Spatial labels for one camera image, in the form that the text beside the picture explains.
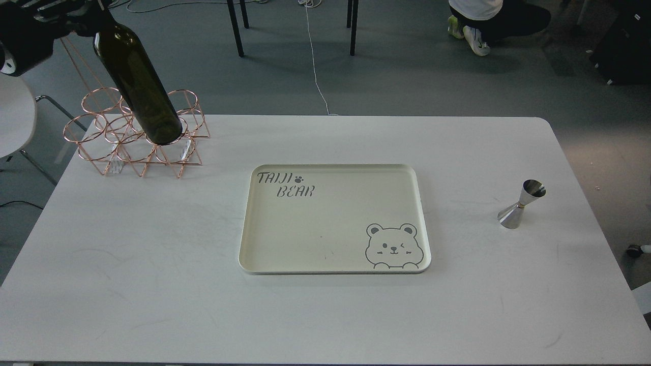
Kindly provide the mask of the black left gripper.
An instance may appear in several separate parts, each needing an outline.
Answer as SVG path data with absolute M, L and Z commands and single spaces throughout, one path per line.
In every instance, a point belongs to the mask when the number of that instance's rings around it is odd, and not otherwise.
M 70 33 L 93 37 L 109 7 L 109 1 L 2 1 L 2 73 L 18 77 L 33 69 Z

